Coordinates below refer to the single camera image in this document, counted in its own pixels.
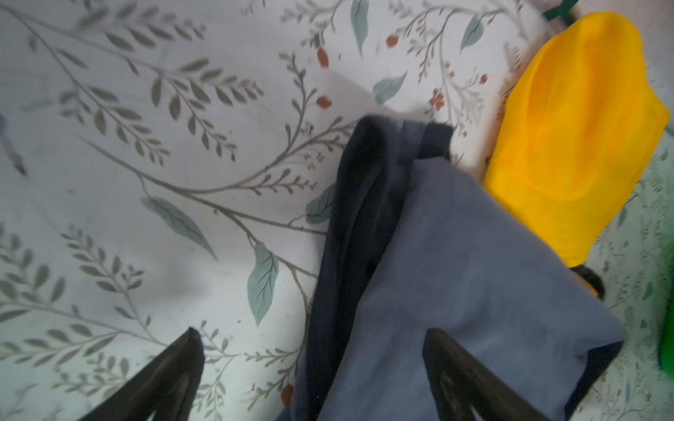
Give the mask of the grey blue tank top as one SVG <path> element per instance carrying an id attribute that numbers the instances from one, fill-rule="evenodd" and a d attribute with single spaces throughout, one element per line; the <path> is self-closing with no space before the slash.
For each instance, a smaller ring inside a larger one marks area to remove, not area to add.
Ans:
<path id="1" fill-rule="evenodd" d="M 283 420 L 441 420 L 422 356 L 441 329 L 567 420 L 627 338 L 599 296 L 449 161 L 450 126 L 368 115 L 345 148 Z"/>

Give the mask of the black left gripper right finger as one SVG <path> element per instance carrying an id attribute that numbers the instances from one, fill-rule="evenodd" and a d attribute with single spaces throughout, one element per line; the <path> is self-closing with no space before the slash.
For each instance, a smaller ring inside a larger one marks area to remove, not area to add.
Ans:
<path id="1" fill-rule="evenodd" d="M 439 419 L 547 419 L 441 329 L 427 331 L 422 356 Z"/>

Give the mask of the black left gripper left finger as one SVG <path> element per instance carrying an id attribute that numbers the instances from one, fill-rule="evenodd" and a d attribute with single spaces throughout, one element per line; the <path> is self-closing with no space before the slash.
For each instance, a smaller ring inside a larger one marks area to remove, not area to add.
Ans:
<path id="1" fill-rule="evenodd" d="M 187 329 L 84 420 L 187 420 L 205 366 L 200 334 Z"/>

